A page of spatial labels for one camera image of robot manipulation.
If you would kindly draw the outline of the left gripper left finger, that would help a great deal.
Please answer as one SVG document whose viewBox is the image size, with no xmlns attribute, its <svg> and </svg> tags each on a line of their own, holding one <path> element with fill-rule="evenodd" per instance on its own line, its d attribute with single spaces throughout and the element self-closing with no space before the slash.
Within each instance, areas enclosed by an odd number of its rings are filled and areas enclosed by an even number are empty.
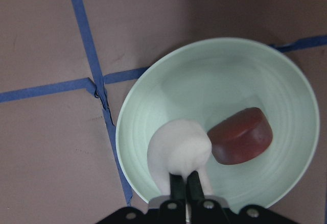
<svg viewBox="0 0 327 224">
<path fill-rule="evenodd" d="M 169 173 L 170 197 L 173 200 L 185 201 L 185 183 L 183 177 Z"/>
</svg>

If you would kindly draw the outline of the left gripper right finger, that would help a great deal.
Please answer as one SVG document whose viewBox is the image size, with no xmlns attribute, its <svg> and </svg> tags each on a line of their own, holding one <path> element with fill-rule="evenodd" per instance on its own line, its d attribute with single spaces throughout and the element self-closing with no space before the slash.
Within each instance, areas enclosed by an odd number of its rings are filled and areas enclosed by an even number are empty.
<svg viewBox="0 0 327 224">
<path fill-rule="evenodd" d="M 193 171 L 186 180 L 186 196 L 188 200 L 202 200 L 204 193 L 202 190 L 199 173 Z"/>
</svg>

